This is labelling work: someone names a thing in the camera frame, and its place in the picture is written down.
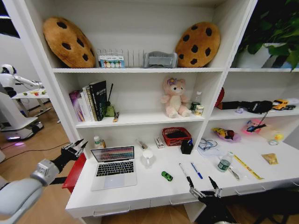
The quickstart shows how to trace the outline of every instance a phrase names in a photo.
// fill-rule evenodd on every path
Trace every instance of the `eyeglasses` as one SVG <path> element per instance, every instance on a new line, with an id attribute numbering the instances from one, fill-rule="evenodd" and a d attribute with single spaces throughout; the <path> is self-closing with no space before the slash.
<path id="1" fill-rule="evenodd" d="M 205 150 L 208 150 L 210 148 L 213 148 L 215 146 L 217 146 L 218 143 L 214 140 L 205 140 L 205 139 L 201 139 L 200 142 L 199 142 L 199 147 L 205 151 Z"/>

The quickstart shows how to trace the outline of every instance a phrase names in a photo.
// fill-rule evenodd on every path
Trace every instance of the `cookie pillow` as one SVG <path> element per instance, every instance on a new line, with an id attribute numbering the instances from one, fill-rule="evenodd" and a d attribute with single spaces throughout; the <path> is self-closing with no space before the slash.
<path id="1" fill-rule="evenodd" d="M 210 22 L 199 22 L 187 29 L 179 40 L 176 53 L 179 67 L 203 67 L 217 53 L 220 32 Z"/>
<path id="2" fill-rule="evenodd" d="M 53 51 L 71 68 L 95 66 L 93 47 L 82 31 L 61 17 L 50 17 L 43 23 L 43 34 Z"/>

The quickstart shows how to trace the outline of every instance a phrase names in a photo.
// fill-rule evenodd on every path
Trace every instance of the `white desk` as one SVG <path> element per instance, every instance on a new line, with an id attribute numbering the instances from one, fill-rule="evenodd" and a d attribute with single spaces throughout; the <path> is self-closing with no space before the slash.
<path id="1" fill-rule="evenodd" d="M 38 117 L 39 115 L 47 112 L 48 110 L 52 109 L 52 107 L 45 107 L 42 100 L 41 99 L 49 99 L 48 94 L 42 94 L 42 91 L 44 89 L 36 89 L 36 90 L 30 90 L 30 91 L 26 91 L 26 92 L 20 92 L 18 94 L 16 94 L 14 97 L 12 97 L 12 99 L 15 99 L 16 102 L 18 103 L 18 105 L 21 107 L 21 109 L 24 111 L 24 113 L 26 114 L 26 116 L 28 117 L 29 112 L 26 109 L 26 107 L 24 106 L 24 104 L 22 103 L 21 99 L 36 99 L 38 101 L 38 104 L 41 106 L 41 109 L 43 111 L 41 111 L 40 113 L 38 113 L 35 117 Z M 32 94 L 31 92 L 33 91 L 37 91 L 39 92 L 38 96 Z"/>
<path id="2" fill-rule="evenodd" d="M 210 176 L 216 181 L 219 188 L 223 188 L 223 196 L 236 195 L 237 192 L 250 194 L 275 187 L 292 186 L 293 182 L 299 183 L 299 150 L 285 143 L 270 146 L 264 138 L 258 135 L 250 138 L 244 135 L 242 141 L 235 144 L 221 140 L 218 142 L 236 153 L 264 179 L 257 180 L 234 160 L 233 166 L 246 175 L 241 181 L 237 181 L 228 171 L 221 173 L 216 169 L 218 162 L 216 157 L 202 157 L 197 150 L 193 150 L 191 155 L 184 155 L 181 154 L 179 147 L 165 146 L 165 149 L 157 149 L 154 143 L 146 142 L 153 150 L 156 161 L 151 169 L 146 169 L 140 161 L 142 150 L 135 146 L 136 186 L 90 191 L 97 162 L 94 158 L 89 159 L 82 169 L 66 210 L 73 217 L 78 218 L 116 214 L 166 204 L 184 204 L 190 220 L 194 221 L 204 209 L 204 205 L 196 202 L 197 200 L 189 193 L 189 184 L 178 165 L 179 162 L 183 164 L 186 172 L 190 175 L 195 188 L 212 190 L 213 187 L 208 179 Z M 260 155 L 265 153 L 276 153 L 279 164 L 269 165 Z M 203 180 L 191 167 L 191 161 L 197 165 L 204 177 Z M 164 179 L 161 176 L 162 171 L 171 174 L 173 180 L 168 182 Z"/>

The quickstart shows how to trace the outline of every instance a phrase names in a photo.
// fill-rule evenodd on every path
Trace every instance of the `stuffed bear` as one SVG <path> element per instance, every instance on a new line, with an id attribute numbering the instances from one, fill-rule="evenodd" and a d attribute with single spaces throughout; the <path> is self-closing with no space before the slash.
<path id="1" fill-rule="evenodd" d="M 82 31 L 62 17 L 50 17 L 43 23 L 43 34 L 53 51 L 71 68 L 95 66 L 93 47 Z"/>
<path id="2" fill-rule="evenodd" d="M 199 22 L 188 28 L 176 46 L 179 67 L 203 67 L 216 55 L 220 32 L 215 24 Z"/>
<path id="3" fill-rule="evenodd" d="M 186 81 L 184 79 L 165 78 L 163 88 L 165 94 L 161 98 L 161 103 L 165 104 L 166 114 L 170 118 L 175 118 L 178 114 L 188 117 L 191 111 L 186 107 L 189 98 L 184 95 Z"/>

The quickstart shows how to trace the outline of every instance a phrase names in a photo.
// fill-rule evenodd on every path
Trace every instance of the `book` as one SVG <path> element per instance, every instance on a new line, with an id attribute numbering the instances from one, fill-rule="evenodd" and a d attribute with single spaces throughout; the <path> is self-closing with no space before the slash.
<path id="1" fill-rule="evenodd" d="M 78 121 L 85 121 L 84 117 L 83 117 L 82 110 L 81 110 L 80 105 L 79 105 L 79 101 L 78 101 L 78 99 L 81 96 L 80 91 L 75 90 L 75 91 L 69 93 L 69 96 L 70 96 L 70 99 L 71 99 L 71 103 L 73 104 L 73 108 L 74 108 L 75 114 L 77 116 L 77 120 Z"/>
<path id="2" fill-rule="evenodd" d="M 87 108 L 87 103 L 85 101 L 85 97 L 84 97 L 84 93 L 83 91 L 80 92 L 81 97 L 78 99 L 79 101 L 79 105 L 81 107 L 82 113 L 83 113 L 83 117 L 85 121 L 92 121 L 92 119 L 90 118 L 90 114 Z"/>
<path id="3" fill-rule="evenodd" d="M 90 93 L 89 86 L 86 88 L 86 93 L 87 93 L 89 104 L 90 104 L 90 107 L 91 107 L 91 110 L 92 110 L 92 113 L 93 113 L 93 119 L 94 119 L 94 121 L 98 121 L 97 114 L 95 113 L 95 109 L 94 109 L 94 106 L 93 106 L 93 98 L 92 98 L 92 95 Z"/>
<path id="4" fill-rule="evenodd" d="M 90 101 L 89 101 L 87 91 L 86 91 L 87 88 L 89 89 L 88 85 L 83 87 L 83 94 L 84 94 L 84 97 L 85 97 L 85 101 L 86 101 L 86 104 L 87 104 L 87 109 L 88 109 L 91 121 L 94 121 L 92 107 L 90 105 Z"/>
<path id="5" fill-rule="evenodd" d="M 90 83 L 89 88 L 95 113 L 98 121 L 100 121 L 104 118 L 107 109 L 106 81 Z"/>

